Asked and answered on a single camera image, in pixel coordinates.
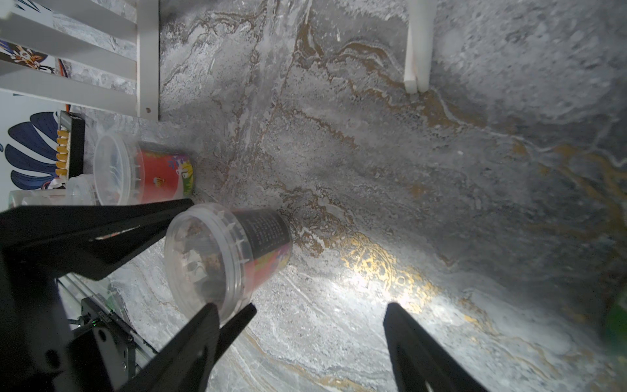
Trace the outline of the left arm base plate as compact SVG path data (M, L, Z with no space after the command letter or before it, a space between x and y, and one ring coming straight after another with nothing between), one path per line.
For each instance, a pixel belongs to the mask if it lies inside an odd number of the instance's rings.
M78 367L84 390L118 391L158 354L133 328L110 279L67 274L56 285L73 333L70 362Z

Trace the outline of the red label lid jar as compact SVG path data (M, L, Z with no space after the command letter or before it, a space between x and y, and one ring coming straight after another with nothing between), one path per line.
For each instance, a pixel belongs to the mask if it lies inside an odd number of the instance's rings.
M189 198L195 186L189 155L118 133L102 136L93 158L100 204L126 206Z

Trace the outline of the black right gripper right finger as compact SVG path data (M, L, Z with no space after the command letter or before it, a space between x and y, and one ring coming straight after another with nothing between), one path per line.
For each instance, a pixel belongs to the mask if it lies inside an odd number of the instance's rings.
M400 304L387 305L383 326L398 390L486 390Z

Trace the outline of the clear seed container red label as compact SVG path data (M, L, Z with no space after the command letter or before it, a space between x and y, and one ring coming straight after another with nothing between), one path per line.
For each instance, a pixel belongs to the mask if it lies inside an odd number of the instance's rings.
M196 204L171 221L164 244L167 281L181 313L192 319L212 304L222 323L248 305L291 255L288 225L269 208Z

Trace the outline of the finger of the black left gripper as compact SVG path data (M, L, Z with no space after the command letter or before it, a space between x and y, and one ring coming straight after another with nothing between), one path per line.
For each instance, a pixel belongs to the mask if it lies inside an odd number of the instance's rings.
M104 279L163 238L190 199L131 206L23 206L1 215L1 273Z

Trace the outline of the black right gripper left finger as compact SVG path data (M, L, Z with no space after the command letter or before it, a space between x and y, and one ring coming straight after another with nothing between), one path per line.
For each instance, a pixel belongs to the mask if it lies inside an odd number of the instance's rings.
M204 305L197 315L122 391L204 391L212 369L256 316L246 305L224 326L217 307Z

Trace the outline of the white slatted wooden shelf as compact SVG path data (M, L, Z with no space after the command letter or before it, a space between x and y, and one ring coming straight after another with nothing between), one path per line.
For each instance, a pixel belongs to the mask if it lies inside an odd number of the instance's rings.
M1 88L71 106L99 109L156 121L159 118L159 5L156 1L131 1L136 21L93 1L43 1L42 6L111 37L135 42L134 59L93 45L84 39L15 12L13 1L1 3L1 38L36 52L68 60L136 83L127 94L100 88L72 78L27 68L27 60L1 63Z

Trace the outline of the green lid seed jar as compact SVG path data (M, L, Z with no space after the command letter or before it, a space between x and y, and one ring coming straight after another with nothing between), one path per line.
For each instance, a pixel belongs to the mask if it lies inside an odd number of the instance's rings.
M626 361L626 287L617 295L606 314L604 341L619 361Z

